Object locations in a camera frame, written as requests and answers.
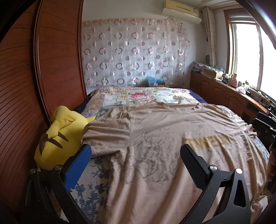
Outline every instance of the air conditioner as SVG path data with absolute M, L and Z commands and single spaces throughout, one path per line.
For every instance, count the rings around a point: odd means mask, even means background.
M 200 24 L 199 12 L 190 6 L 171 0 L 164 1 L 162 15 L 173 17 L 178 20 L 186 21 L 192 24 Z

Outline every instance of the bed sheet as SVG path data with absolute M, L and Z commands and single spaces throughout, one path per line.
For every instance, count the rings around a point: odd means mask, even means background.
M 151 101 L 180 104 L 204 102 L 201 97 L 189 90 L 171 88 L 100 88 L 95 90 L 92 95 L 83 112 L 86 117 L 102 116 L 111 108 L 122 104 L 144 104 Z M 225 106 L 218 107 L 233 113 Z M 264 145 L 257 137 L 254 138 L 254 142 L 265 161 L 268 162 L 269 154 Z M 104 222 L 111 178 L 110 157 L 97 157 L 90 160 L 78 184 L 71 189 L 73 198 L 91 223 L 101 224 Z M 66 220 L 64 214 L 61 215 L 61 218 Z

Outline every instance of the metal screw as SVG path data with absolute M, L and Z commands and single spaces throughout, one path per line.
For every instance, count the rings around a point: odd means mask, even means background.
M 237 172 L 238 174 L 242 174 L 242 170 L 241 170 L 240 168 L 237 168 L 237 169 L 236 169 L 236 172 Z
M 35 173 L 35 171 L 36 171 L 36 169 L 35 169 L 35 168 L 30 169 L 30 174 L 34 174 L 34 173 Z
M 217 170 L 217 167 L 215 165 L 211 165 L 210 166 L 210 169 L 213 170 L 213 171 L 216 171 Z
M 54 169 L 55 169 L 56 171 L 61 170 L 61 168 L 62 168 L 62 166 L 61 166 L 61 165 L 56 165 L 56 166 L 54 167 Z

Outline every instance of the pikachu plush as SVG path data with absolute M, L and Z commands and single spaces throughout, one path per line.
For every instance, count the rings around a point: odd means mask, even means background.
M 75 155 L 80 147 L 84 127 L 95 117 L 85 118 L 65 106 L 55 109 L 51 117 L 51 126 L 39 140 L 34 159 L 44 170 L 52 170 L 56 165 L 63 165 Z

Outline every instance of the red flower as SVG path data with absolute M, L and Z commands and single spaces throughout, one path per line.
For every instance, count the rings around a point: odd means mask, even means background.
M 133 93 L 130 98 L 138 101 L 146 101 L 146 100 L 153 100 L 150 93 Z

